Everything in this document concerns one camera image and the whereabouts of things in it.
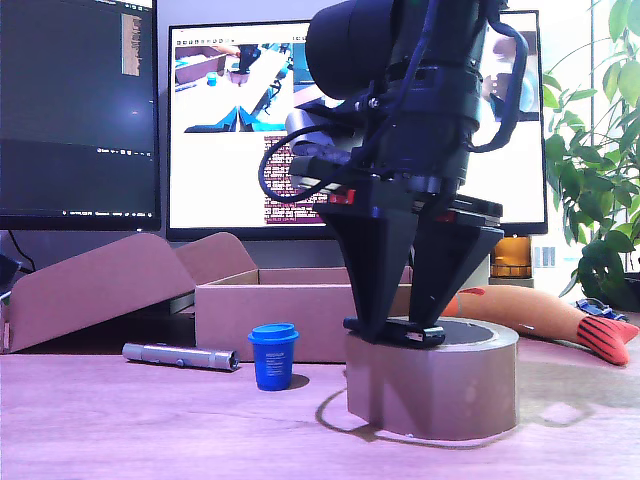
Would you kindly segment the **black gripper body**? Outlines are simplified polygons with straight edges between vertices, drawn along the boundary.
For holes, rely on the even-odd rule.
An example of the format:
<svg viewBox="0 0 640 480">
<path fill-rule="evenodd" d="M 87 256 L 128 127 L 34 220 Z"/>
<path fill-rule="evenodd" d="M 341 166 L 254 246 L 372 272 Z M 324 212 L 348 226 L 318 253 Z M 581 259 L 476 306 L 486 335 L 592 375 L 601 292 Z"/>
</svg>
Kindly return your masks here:
<svg viewBox="0 0 640 480">
<path fill-rule="evenodd" d="M 324 193 L 324 203 L 349 204 L 356 188 L 396 188 L 412 196 L 417 216 L 434 217 L 451 205 L 475 149 L 480 74 L 312 77 L 339 104 L 297 107 L 308 122 L 289 130 L 298 191 L 289 202 Z"/>
</svg>

